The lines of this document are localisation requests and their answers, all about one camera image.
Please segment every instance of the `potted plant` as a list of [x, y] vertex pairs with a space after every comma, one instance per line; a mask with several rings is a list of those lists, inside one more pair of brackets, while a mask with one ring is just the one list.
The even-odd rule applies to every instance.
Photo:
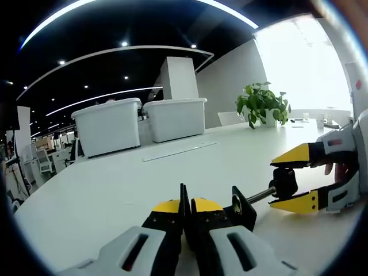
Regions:
[[247, 85], [243, 91], [245, 95], [238, 96], [236, 100], [236, 111], [241, 116], [243, 107], [246, 106], [249, 110], [248, 120], [249, 126], [255, 129], [254, 124], [257, 118], [262, 124], [275, 126], [276, 121], [285, 125], [288, 121], [288, 111], [292, 108], [286, 99], [283, 99], [285, 92], [280, 92], [280, 96], [268, 89], [262, 89], [262, 86], [270, 85], [270, 82], [253, 83]]

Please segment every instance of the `black ceiling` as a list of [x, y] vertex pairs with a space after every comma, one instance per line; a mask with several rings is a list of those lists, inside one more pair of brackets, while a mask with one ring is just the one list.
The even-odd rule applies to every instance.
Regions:
[[[169, 45], [190, 48], [197, 44], [213, 52], [214, 59], [252, 37], [250, 26], [222, 10], [195, 0], [96, 0], [61, 16], [19, 50], [30, 32], [55, 11], [75, 1], [25, 1], [2, 9], [3, 37], [0, 80], [2, 96], [17, 98], [37, 78], [69, 61], [93, 52], [129, 45]], [[219, 0], [259, 25], [260, 28], [295, 14], [316, 12], [302, 0]], [[19, 100], [30, 106], [32, 133], [52, 123], [71, 123], [73, 111], [94, 101], [73, 106], [49, 117], [66, 105], [122, 90], [151, 87], [166, 56], [188, 56], [195, 67], [206, 55], [167, 49], [140, 49], [108, 53], [65, 66], [39, 81]], [[150, 91], [119, 94], [118, 99], [139, 97]]]

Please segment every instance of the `curved light strip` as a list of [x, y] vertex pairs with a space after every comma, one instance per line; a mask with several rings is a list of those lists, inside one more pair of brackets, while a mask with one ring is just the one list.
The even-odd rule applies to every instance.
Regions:
[[58, 126], [58, 125], [60, 125], [60, 124], [53, 125], [53, 126], [49, 127], [48, 129], [52, 129], [52, 128]]
[[196, 69], [195, 72], [197, 72], [203, 65], [205, 65], [211, 58], [214, 57], [214, 54], [211, 52], [206, 52], [198, 49], [191, 49], [191, 48], [184, 48], [184, 47], [177, 47], [177, 46], [164, 46], [164, 45], [141, 45], [141, 46], [128, 46], [128, 47], [119, 47], [119, 48], [112, 48], [107, 50], [102, 50], [94, 53], [89, 53], [88, 55], [80, 56], [76, 59], [70, 60], [69, 62], [65, 62], [63, 65], [57, 66], [54, 69], [48, 71], [46, 74], [42, 75], [38, 79], [36, 79], [34, 82], [32, 82], [27, 89], [25, 89], [17, 98], [17, 101], [23, 96], [24, 93], [26, 93], [33, 85], [35, 85], [40, 80], [46, 78], [48, 75], [51, 75], [55, 71], [68, 66], [69, 64], [79, 62], [83, 59], [92, 58], [93, 56], [103, 55], [105, 53], [113, 53], [118, 51], [127, 51], [127, 50], [136, 50], [136, 49], [173, 49], [173, 50], [181, 50], [181, 51], [189, 51], [189, 52], [196, 52], [196, 53], [204, 53], [206, 55], [209, 55], [209, 57], [202, 62]]
[[59, 112], [59, 111], [65, 109], [65, 108], [70, 108], [71, 106], [74, 106], [74, 105], [79, 105], [79, 104], [82, 104], [82, 103], [87, 102], [87, 101], [92, 101], [93, 99], [98, 99], [98, 98], [102, 98], [102, 97], [106, 97], [106, 96], [112, 96], [112, 95], [121, 94], [121, 93], [128, 93], [128, 92], [135, 92], [135, 91], [142, 91], [142, 90], [150, 90], [150, 89], [161, 89], [161, 88], [163, 88], [163, 87], [162, 86], [154, 86], [154, 87], [138, 88], [138, 89], [131, 89], [131, 90], [125, 90], [125, 91], [105, 94], [105, 95], [93, 97], [93, 98], [90, 98], [90, 99], [84, 99], [83, 101], [75, 102], [75, 103], [72, 103], [71, 105], [67, 105], [67, 106], [64, 106], [63, 108], [59, 108], [58, 110], [50, 112], [50, 113], [46, 114], [46, 116], [50, 116], [51, 114]]
[[[36, 29], [34, 29], [32, 31], [32, 33], [29, 34], [29, 36], [25, 39], [25, 41], [23, 42], [20, 50], [24, 47], [25, 44], [27, 44], [29, 42], [29, 40], [31, 40], [36, 34], [38, 34], [43, 28], [45, 28], [48, 24], [50, 24], [52, 21], [56, 20], [57, 18], [59, 18], [60, 16], [66, 14], [67, 12], [70, 12], [71, 10], [74, 10], [80, 6], [83, 6], [84, 4], [93, 2], [95, 0], [79, 0], [77, 2], [74, 2], [64, 8], [62, 8], [61, 10], [57, 11], [56, 13], [54, 13], [53, 15], [51, 15], [50, 17], [48, 17], [45, 21], [43, 21], [40, 25], [37, 26]], [[254, 29], [258, 28], [258, 25], [256, 23], [254, 23], [253, 21], [251, 21], [250, 19], [248, 19], [247, 17], [243, 16], [242, 14], [238, 13], [237, 11], [231, 9], [228, 6], [225, 6], [224, 4], [218, 3], [214, 0], [197, 0], [200, 1], [202, 3], [205, 3], [207, 5], [211, 5], [213, 7], [216, 7], [220, 10], [223, 10], [224, 12], [231, 14], [232, 16], [235, 16], [236, 18], [242, 20], [243, 22], [245, 22], [246, 24], [248, 24], [249, 26], [251, 26]]]
[[34, 29], [32, 33], [29, 34], [29, 36], [25, 39], [20, 49], [22, 49], [24, 45], [27, 44], [27, 42], [29, 42], [29, 40], [31, 40], [36, 34], [38, 34], [39, 31], [41, 31], [43, 28], [45, 28], [48, 24], [50, 24], [55, 19], [66, 14], [67, 12], [70, 12], [71, 10], [74, 10], [80, 6], [83, 6], [84, 4], [87, 4], [93, 1], [95, 0], [79, 0], [57, 11], [56, 13], [48, 17], [45, 21], [43, 21], [40, 25], [38, 25], [37, 28]]
[[224, 4], [218, 3], [214, 0], [197, 0], [199, 2], [211, 5], [213, 7], [216, 7], [220, 10], [223, 10], [224, 12], [231, 14], [232, 16], [235, 16], [236, 18], [242, 20], [244, 23], [248, 24], [250, 27], [252, 27], [253, 29], [257, 29], [259, 26], [254, 23], [253, 21], [251, 21], [249, 18], [243, 16], [242, 14], [238, 13], [236, 10], [233, 10], [231, 8], [229, 8], [228, 6], [225, 6]]
[[41, 132], [40, 131], [38, 131], [37, 133], [35, 133], [34, 135], [31, 135], [31, 138], [33, 137], [33, 136], [36, 136], [37, 134], [40, 134]]

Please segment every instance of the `metal rod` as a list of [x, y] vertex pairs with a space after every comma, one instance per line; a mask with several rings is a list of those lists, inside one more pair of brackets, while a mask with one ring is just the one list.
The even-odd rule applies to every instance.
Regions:
[[256, 203], [272, 194], [276, 193], [276, 188], [274, 186], [268, 188], [267, 190], [264, 190], [256, 195], [253, 195], [252, 197], [250, 198], [247, 198], [247, 201], [250, 203], [250, 204], [253, 204], [253, 203]]

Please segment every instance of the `white flower pot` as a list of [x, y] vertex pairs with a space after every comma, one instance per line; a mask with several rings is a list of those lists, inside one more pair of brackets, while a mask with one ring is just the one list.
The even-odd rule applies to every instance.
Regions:
[[273, 110], [266, 109], [266, 118], [263, 118], [266, 123], [263, 124], [260, 122], [260, 125], [265, 128], [274, 128], [276, 127], [276, 120], [274, 119], [274, 116], [272, 116]]

